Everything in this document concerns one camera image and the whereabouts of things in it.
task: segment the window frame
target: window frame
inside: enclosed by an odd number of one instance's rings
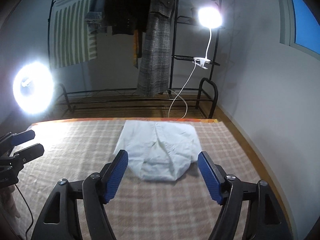
[[[298,49],[320,60],[320,54],[295,43],[296,24],[292,0],[279,0],[280,8],[280,43]]]

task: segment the metal clothes rack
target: metal clothes rack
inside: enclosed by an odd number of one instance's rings
[[[221,12],[221,2],[222,0],[218,0],[219,3],[216,3],[218,5],[219,12]],[[191,56],[181,56],[181,55],[175,55],[175,47],[176,47],[176,38],[177,38],[177,25],[179,24],[187,24],[187,25],[199,25],[197,21],[195,21],[191,17],[187,16],[178,16],[178,9],[179,9],[179,0],[176,0],[176,7],[175,7],[175,15],[174,15],[174,29],[173,29],[173,45],[172,45],[172,58],[171,58],[171,70],[170,70],[170,83],[169,83],[169,89],[172,87],[172,79],[173,79],[173,67],[174,67],[174,61],[175,60],[185,60],[185,61],[193,61],[193,57]],[[212,100],[212,107],[210,110],[209,118],[212,118],[213,112],[215,110],[215,107],[217,105],[218,101],[218,88],[216,84],[212,81],[212,73],[213,73],[213,68],[215,65],[220,66],[220,64],[216,63],[216,56],[217,56],[217,48],[218,48],[218,41],[219,41],[219,33],[220,29],[224,29],[224,27],[219,27],[217,28],[217,36],[216,36],[216,43],[214,47],[214,54],[213,54],[213,59],[210,62],[211,66],[211,71],[210,71],[210,77],[209,78],[202,78],[199,84],[199,89],[198,89],[198,96],[197,96],[197,101],[196,101],[196,108],[199,108],[201,112],[202,109],[199,106],[199,99],[201,97],[201,93],[204,93],[209,99]],[[207,92],[203,89],[203,83],[207,82],[210,84],[213,89],[214,89],[214,98],[212,99]]]
[[[221,11],[221,0],[218,0],[219,3],[216,3],[218,5],[219,11]],[[48,18],[48,56],[49,56],[49,62],[50,62],[50,21],[51,21],[51,14],[52,14],[52,7],[55,3],[55,0],[52,0],[51,7],[50,7],[50,13],[49,13],[49,18]],[[173,79],[173,67],[174,67],[174,61],[175,60],[184,60],[184,61],[193,61],[193,57],[191,56],[181,56],[181,55],[175,55],[175,45],[176,45],[176,34],[177,34],[177,24],[188,24],[188,25],[198,25],[197,22],[194,22],[191,17],[186,17],[186,16],[178,16],[178,7],[179,7],[179,0],[176,0],[176,6],[175,6],[175,17],[174,17],[174,31],[173,31],[173,47],[172,47],[172,62],[171,62],[171,71],[170,71],[170,84],[169,84],[169,89],[171,90],[181,90],[181,88],[173,88],[172,87],[172,79]],[[212,64],[211,67],[211,72],[210,72],[210,77],[209,78],[202,78],[199,84],[199,88],[185,88],[184,91],[192,91],[192,92],[198,92],[197,93],[197,98],[195,99],[185,99],[185,101],[193,101],[196,102],[195,105],[188,105],[188,107],[195,107],[196,109],[199,109],[200,112],[203,114],[203,116],[206,116],[204,113],[203,109],[200,107],[199,102],[207,101],[211,102],[212,106],[210,109],[210,113],[208,115],[208,118],[211,119],[215,110],[215,107],[217,105],[218,101],[218,89],[216,84],[211,80],[212,79],[212,73],[213,73],[213,68],[214,65],[220,66],[220,64],[215,62],[216,59],[216,54],[217,54],[217,47],[218,47],[218,40],[219,40],[219,32],[220,29],[224,29],[223,27],[220,27],[217,29],[217,36],[216,36],[216,43],[215,43],[215,49],[214,49],[214,54],[213,54],[213,60],[210,62]],[[203,83],[207,82],[210,84],[213,89],[214,89],[214,98],[212,99],[211,96],[203,89]],[[154,102],[154,101],[163,101],[163,102],[169,102],[171,103],[173,101],[171,91],[168,90],[169,97],[168,98],[125,98],[125,99],[111,99],[111,100],[99,100],[99,101],[73,101],[70,100],[69,96],[71,95],[76,95],[76,94],[93,94],[93,93],[99,93],[99,92],[124,92],[124,91],[135,91],[136,88],[132,89],[103,89],[103,90],[85,90],[85,91],[77,91],[77,92],[67,92],[63,84],[58,84],[57,87],[62,88],[62,93],[60,96],[58,96],[55,100],[56,105],[67,105],[68,108],[65,110],[64,114],[66,112],[71,112],[73,113],[75,110],[85,110],[85,109],[104,109],[104,108],[113,108],[113,107],[141,107],[141,106],[88,106],[88,107],[76,107],[77,104],[97,104],[97,103],[115,103],[115,102],[137,102],[137,101],[149,101],[149,102]],[[207,98],[201,98],[202,93],[207,97]],[[148,108],[148,107],[157,107],[155,105],[144,105],[143,108]]]

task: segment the white lamp clip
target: white lamp clip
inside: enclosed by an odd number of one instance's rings
[[[204,66],[205,63],[210,63],[211,60],[207,59],[207,57],[194,57],[195,64],[203,69],[208,69]]]

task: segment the window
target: window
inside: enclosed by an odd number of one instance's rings
[[[303,0],[279,0],[280,43],[320,60],[320,25]]]

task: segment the wooden floor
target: wooden floor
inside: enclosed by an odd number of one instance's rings
[[[196,94],[188,94],[182,95],[184,99],[195,99]],[[136,94],[113,94],[113,95],[91,95],[89,97],[81,96],[73,96],[70,97],[70,102],[72,106],[76,106],[74,112],[71,113],[66,111],[66,105],[58,105],[55,106],[52,114],[44,118],[42,120],[37,120],[35,118],[26,119],[22,118],[21,115],[11,116],[10,120],[7,120],[5,123],[6,127],[0,126],[0,131],[2,134],[7,132],[9,128],[13,129],[14,132],[20,132],[25,130],[32,122],[39,121],[47,121],[47,120],[56,120],[56,119],[69,119],[69,118],[94,118],[94,117],[168,117],[169,106],[172,101],[132,101],[132,102],[118,102],[117,100],[121,100],[124,98],[128,99],[139,99],[140,96]],[[169,96],[165,95],[157,95],[155,98],[167,100]],[[105,103],[88,103],[90,101],[96,100],[112,100],[113,102],[105,102]],[[202,107],[205,115],[203,115],[199,109],[195,109],[195,101],[188,101],[188,112],[186,118],[207,118],[207,115],[210,111],[211,103],[210,102],[200,102],[200,106]],[[181,118],[185,114],[185,104],[181,100],[177,100],[174,103],[174,107],[172,107],[170,111],[171,118]],[[281,200],[281,197],[271,179],[262,162],[251,148],[246,139],[242,136],[239,130],[234,126],[234,124],[230,121],[230,119],[221,111],[219,107],[216,107],[213,118],[217,119],[220,122],[223,122],[230,132],[233,134],[235,139],[238,141],[244,152],[249,157],[256,171],[258,172],[261,179],[266,180],[273,192],[275,193],[281,208],[284,211],[287,221],[289,222],[286,210],[284,208],[284,204]]]

